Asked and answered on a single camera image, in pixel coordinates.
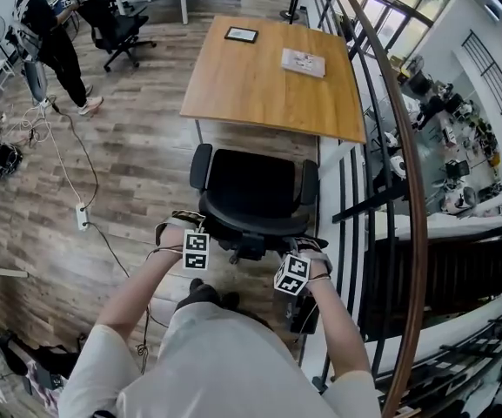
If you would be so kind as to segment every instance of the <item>white t-shirt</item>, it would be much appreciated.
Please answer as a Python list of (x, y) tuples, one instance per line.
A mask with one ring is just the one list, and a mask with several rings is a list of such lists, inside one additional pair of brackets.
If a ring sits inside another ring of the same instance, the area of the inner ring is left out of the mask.
[(369, 373), (345, 374), (321, 396), (272, 331), (211, 303), (173, 315), (143, 376), (119, 334), (95, 326), (58, 408), (61, 418), (101, 409), (118, 418), (380, 417)]

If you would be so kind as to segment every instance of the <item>wooden tabletop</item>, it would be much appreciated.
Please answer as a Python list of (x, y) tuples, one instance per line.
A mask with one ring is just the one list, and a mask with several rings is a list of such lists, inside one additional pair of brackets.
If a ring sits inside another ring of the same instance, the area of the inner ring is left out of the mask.
[[(231, 26), (257, 30), (256, 43), (224, 39)], [(324, 57), (325, 77), (284, 70), (283, 48)], [(214, 18), (181, 116), (365, 142), (358, 91), (341, 37), (258, 18)]]

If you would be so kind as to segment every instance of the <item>backpack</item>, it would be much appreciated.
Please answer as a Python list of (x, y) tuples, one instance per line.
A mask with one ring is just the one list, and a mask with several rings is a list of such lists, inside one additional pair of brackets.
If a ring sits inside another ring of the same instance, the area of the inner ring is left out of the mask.
[(13, 12), (11, 30), (16, 40), (15, 47), (20, 58), (36, 62), (42, 49), (42, 38), (23, 23), (30, 0), (23, 0)]

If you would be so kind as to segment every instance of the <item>person wearing black clothes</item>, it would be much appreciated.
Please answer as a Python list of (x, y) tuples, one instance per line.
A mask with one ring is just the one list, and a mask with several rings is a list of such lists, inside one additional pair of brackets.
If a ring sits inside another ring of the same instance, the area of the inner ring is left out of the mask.
[[(17, 0), (17, 8), (23, 0)], [(67, 20), (78, 5), (74, 3), (56, 16), (46, 0), (30, 0), (24, 12), (22, 23), (42, 38), (38, 58), (57, 75), (59, 83), (78, 106), (78, 113), (88, 116), (98, 109), (104, 99), (88, 98), (92, 91), (81, 79), (80, 66), (75, 48), (62, 23)]]
[(444, 110), (445, 103), (438, 96), (432, 96), (432, 98), (428, 101), (428, 104), (422, 104), (420, 108), (421, 111), (417, 116), (419, 124), (416, 126), (418, 131), (423, 130), (426, 123), (430, 121), (434, 115)]

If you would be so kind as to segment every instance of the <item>white table leg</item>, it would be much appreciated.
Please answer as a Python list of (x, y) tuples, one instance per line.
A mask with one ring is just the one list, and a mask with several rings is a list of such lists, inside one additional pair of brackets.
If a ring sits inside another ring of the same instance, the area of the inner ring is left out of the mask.
[(332, 167), (338, 165), (339, 161), (341, 161), (342, 158), (347, 155), (347, 153), (349, 153), (354, 146), (355, 145), (353, 143), (348, 143), (345, 141), (341, 143), (331, 155), (328, 155), (328, 158), (325, 160), (325, 162), (320, 165), (320, 168), (318, 169), (318, 178), (322, 179)]
[(204, 142), (202, 140), (202, 131), (200, 130), (200, 122), (198, 119), (189, 119), (189, 129), (191, 130), (192, 143), (195, 147), (198, 147)]
[(187, 0), (181, 0), (181, 12), (183, 13), (183, 24), (189, 23), (189, 18), (187, 17)]
[(119, 14), (125, 15), (125, 7), (123, 6), (122, 0), (115, 0), (117, 2), (117, 8), (119, 9)]
[(28, 273), (26, 271), (19, 271), (17, 269), (0, 268), (0, 275), (6, 276), (6, 277), (22, 277), (25, 279), (28, 277)]

